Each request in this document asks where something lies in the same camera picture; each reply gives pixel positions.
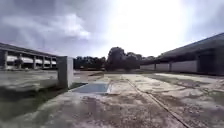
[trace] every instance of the parking lot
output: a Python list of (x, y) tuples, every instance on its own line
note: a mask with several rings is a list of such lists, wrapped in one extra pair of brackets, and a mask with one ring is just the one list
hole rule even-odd
[(222, 77), (101, 73), (82, 74), (76, 81), (88, 86), (58, 93), (32, 111), (5, 118), (3, 126), (222, 128), (224, 125)]

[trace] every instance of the cloud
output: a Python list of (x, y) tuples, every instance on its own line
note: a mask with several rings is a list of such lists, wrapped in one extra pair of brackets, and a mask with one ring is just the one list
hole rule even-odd
[(60, 7), (71, 5), (64, 2), (59, 6), (57, 3), (57, 0), (1, 1), (0, 42), (59, 55), (80, 53), (69, 50), (91, 39), (91, 33), (84, 27), (86, 22), (75, 10), (60, 11)]

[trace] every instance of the sky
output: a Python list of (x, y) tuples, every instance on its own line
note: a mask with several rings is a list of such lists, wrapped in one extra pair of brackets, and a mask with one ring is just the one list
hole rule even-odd
[(56, 55), (143, 56), (222, 33), (224, 0), (0, 0), (0, 42)]

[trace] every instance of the concrete pillar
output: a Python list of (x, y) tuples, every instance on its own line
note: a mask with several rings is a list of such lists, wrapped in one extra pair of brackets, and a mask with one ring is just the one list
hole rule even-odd
[(154, 70), (156, 71), (156, 64), (154, 64)]
[(73, 83), (73, 58), (60, 57), (57, 60), (58, 66), (58, 86), (60, 88), (68, 88)]
[[(18, 55), (18, 59), (22, 60), (22, 54), (21, 54), (21, 53), (19, 53), (19, 55)], [(18, 65), (18, 69), (21, 69), (21, 68), (22, 68), (22, 64), (20, 63), (20, 64)]]
[(45, 57), (43, 56), (43, 59), (42, 59), (42, 69), (44, 69), (44, 67), (45, 67), (44, 61), (45, 61)]
[(50, 68), (52, 68), (52, 58), (50, 58)]
[(3, 68), (7, 69), (8, 64), (7, 64), (7, 57), (8, 57), (8, 51), (3, 51)]
[(36, 69), (37, 65), (36, 65), (36, 56), (33, 56), (33, 69)]

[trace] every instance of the gray building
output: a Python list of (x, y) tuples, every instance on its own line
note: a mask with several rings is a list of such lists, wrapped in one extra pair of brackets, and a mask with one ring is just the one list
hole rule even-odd
[(162, 53), (141, 69), (224, 75), (224, 33)]
[(23, 62), (19, 66), (21, 69), (54, 68), (57, 58), (56, 55), (0, 43), (0, 69), (16, 68), (15, 61), (18, 59)]

